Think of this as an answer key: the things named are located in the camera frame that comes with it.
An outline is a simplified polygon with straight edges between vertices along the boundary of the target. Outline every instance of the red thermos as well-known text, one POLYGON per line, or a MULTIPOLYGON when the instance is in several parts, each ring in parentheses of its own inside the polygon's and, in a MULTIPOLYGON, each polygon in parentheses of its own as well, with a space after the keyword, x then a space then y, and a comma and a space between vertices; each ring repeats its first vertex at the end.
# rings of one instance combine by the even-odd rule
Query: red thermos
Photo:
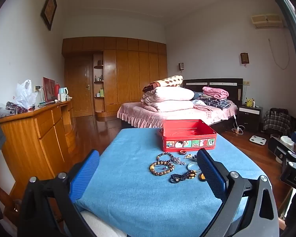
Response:
POLYGON ((59 88, 60 88, 60 85, 59 85, 58 83, 56 83, 56 84, 55 84, 55 87, 54 87, 54 94, 55 94, 55 97, 57 97, 57 95, 58 95, 59 88))

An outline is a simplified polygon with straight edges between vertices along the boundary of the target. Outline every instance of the bedside table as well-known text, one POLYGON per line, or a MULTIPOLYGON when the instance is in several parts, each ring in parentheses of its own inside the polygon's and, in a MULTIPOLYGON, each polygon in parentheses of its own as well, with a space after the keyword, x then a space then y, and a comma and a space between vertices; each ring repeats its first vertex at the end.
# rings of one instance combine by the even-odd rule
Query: bedside table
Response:
POLYGON ((257 132, 262 119, 262 110, 262 107, 252 108, 245 105, 240 106, 237 117, 238 126, 243 125, 245 131, 257 132))

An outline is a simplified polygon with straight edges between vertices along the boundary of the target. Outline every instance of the charger cable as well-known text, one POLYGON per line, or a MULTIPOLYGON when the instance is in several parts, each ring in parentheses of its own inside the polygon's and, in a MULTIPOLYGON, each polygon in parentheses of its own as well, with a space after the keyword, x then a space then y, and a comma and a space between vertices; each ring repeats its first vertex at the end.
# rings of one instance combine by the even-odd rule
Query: charger cable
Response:
POLYGON ((238 124, 237 124, 237 119, 236 119, 236 115, 234 115, 234 122, 236 123, 236 126, 237 126, 237 127, 235 127, 235 125, 234 125, 234 128, 231 129, 231 130, 232 130, 233 132, 235 132, 236 134, 243 134, 243 131, 245 130, 245 127, 242 126, 242 125, 238 126, 238 124))

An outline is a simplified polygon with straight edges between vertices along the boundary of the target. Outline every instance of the headboard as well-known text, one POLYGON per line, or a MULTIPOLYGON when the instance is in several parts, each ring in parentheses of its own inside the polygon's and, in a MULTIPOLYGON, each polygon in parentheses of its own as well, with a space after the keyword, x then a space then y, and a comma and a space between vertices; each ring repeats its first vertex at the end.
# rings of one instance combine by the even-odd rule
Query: headboard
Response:
POLYGON ((229 93, 228 100, 234 102, 237 107, 242 105, 242 78, 201 78, 183 80, 184 88, 194 92, 203 92, 203 87, 221 88, 229 93))

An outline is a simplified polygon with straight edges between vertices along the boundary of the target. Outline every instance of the white wall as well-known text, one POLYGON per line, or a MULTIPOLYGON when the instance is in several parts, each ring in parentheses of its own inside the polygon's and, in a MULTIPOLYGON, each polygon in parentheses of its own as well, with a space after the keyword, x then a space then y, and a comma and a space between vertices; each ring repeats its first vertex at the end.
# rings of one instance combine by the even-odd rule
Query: white wall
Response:
POLYGON ((66 19, 64 38, 73 37, 126 37, 165 43, 163 25, 112 15, 76 16, 66 19))
MULTIPOLYGON (((16 84, 26 79, 42 86, 43 77, 48 77, 63 85, 62 3, 56 1, 58 7, 51 31, 40 17, 45 0, 6 0, 1 7, 0 103, 11 101, 16 84)), ((0 186, 9 193, 13 184, 0 152, 0 186)))
POLYGON ((264 112, 286 108, 296 117, 296 54, 288 29, 255 29, 251 15, 279 13, 274 0, 223 0, 202 8, 166 27, 168 73, 178 74, 184 63, 185 79, 243 78, 250 81, 245 96, 264 112), (269 47, 271 40, 276 62, 269 47), (247 68, 240 53, 249 54, 247 68))

